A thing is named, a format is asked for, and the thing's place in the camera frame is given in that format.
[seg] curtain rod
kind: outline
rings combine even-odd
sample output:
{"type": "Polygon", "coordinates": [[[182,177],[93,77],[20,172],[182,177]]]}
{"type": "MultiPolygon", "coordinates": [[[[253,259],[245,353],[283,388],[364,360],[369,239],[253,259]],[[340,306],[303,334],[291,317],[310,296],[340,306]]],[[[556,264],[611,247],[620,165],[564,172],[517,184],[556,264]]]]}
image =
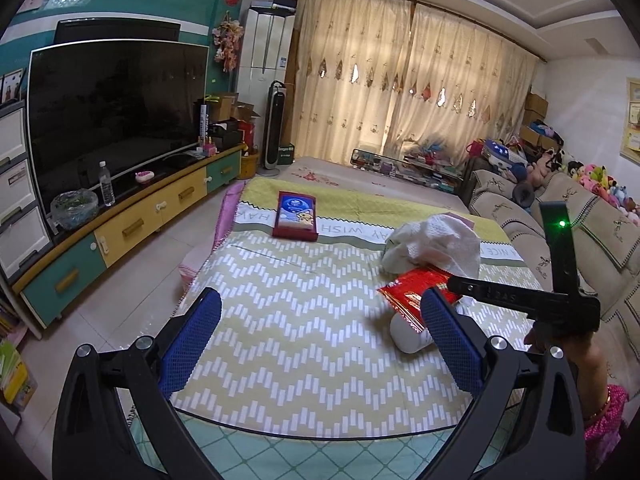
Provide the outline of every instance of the curtain rod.
{"type": "Polygon", "coordinates": [[[497,34],[498,36],[500,36],[501,38],[504,38],[505,40],[511,41],[511,43],[516,44],[520,48],[522,48],[522,49],[526,50],[527,52],[529,52],[530,54],[533,54],[534,56],[536,56],[540,61],[546,63],[546,59],[544,57],[540,56],[540,54],[537,54],[537,53],[533,52],[530,48],[527,48],[526,46],[518,43],[517,41],[512,40],[506,34],[501,33],[499,30],[495,30],[494,28],[491,28],[488,25],[485,25],[484,23],[478,22],[477,20],[474,20],[473,18],[470,18],[469,16],[465,16],[464,14],[460,14],[458,12],[455,12],[454,10],[445,9],[444,7],[439,7],[437,5],[433,5],[433,4],[430,4],[428,2],[424,2],[424,1],[421,1],[421,0],[405,0],[405,1],[411,2],[413,4],[421,4],[421,5],[424,5],[425,7],[430,7],[431,9],[441,10],[443,12],[447,12],[448,14],[452,14],[453,16],[457,16],[458,18],[462,18],[464,20],[467,20],[468,22],[471,22],[474,25],[478,25],[479,27],[485,28],[486,30],[491,31],[494,34],[497,34]]]}

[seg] blue mesh pad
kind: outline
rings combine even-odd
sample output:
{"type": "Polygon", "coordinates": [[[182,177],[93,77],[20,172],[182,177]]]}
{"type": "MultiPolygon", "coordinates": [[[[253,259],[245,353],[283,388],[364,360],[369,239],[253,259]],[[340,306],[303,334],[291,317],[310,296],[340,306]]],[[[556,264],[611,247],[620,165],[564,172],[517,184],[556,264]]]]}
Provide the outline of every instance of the blue mesh pad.
{"type": "Polygon", "coordinates": [[[184,388],[221,316],[222,300],[218,292],[212,290],[202,299],[164,354],[158,385],[166,399],[184,388]]]}
{"type": "Polygon", "coordinates": [[[448,303],[433,290],[422,295],[420,314],[458,387],[476,398],[482,390],[482,358],[460,328],[448,303]]]}

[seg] yellow drawer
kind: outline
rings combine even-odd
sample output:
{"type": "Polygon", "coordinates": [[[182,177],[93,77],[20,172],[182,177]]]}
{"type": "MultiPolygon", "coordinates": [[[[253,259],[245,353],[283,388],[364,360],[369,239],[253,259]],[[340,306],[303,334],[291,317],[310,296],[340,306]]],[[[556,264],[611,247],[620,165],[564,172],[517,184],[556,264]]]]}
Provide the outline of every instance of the yellow drawer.
{"type": "Polygon", "coordinates": [[[158,191],[162,195],[162,222],[168,222],[207,195],[207,170],[200,168],[158,191]]]}
{"type": "Polygon", "coordinates": [[[162,226],[162,191],[137,202],[98,227],[95,238],[107,267],[162,226]]]}

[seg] sofa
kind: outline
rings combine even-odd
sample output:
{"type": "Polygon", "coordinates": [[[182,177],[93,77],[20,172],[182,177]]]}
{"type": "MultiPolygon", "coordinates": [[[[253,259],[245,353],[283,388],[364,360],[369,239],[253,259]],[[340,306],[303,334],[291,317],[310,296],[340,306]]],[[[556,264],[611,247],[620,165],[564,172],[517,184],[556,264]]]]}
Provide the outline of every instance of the sofa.
{"type": "Polygon", "coordinates": [[[607,356],[611,383],[629,392],[625,420],[640,404],[640,228],[564,173],[549,173],[530,213],[511,201],[514,184],[487,170],[472,173],[469,211],[503,228],[544,290],[552,290],[549,248],[540,203],[566,202],[574,234],[580,288],[600,300],[597,343],[607,356]]]}

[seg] tower fan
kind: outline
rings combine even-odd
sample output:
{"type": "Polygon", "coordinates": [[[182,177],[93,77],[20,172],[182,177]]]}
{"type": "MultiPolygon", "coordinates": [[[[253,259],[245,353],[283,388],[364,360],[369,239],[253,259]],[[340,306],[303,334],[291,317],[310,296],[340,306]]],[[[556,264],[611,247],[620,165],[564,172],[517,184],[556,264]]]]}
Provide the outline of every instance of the tower fan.
{"type": "Polygon", "coordinates": [[[262,140],[261,167],[257,173],[263,176],[276,176],[280,170],[278,165],[278,148],[280,147],[280,134],[284,121],[284,101],[287,90],[284,83],[274,81],[269,87],[267,99],[267,113],[264,120],[264,137],[262,140]]]}

